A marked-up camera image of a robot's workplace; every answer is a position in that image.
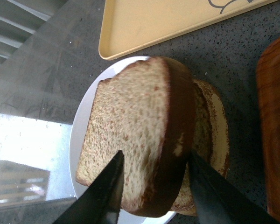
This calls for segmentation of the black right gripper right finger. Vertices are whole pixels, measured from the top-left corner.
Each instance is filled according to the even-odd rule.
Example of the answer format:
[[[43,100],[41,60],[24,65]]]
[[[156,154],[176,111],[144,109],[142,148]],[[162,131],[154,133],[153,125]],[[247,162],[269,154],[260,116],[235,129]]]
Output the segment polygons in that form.
[[[201,224],[277,224],[196,152],[189,158],[190,189]]]

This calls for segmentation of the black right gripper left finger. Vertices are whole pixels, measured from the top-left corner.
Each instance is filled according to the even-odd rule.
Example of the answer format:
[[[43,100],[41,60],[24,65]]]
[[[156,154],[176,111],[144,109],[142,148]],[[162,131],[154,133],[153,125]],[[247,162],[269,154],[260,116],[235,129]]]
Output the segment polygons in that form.
[[[88,189],[55,224],[116,224],[124,186],[124,155],[119,150]]]

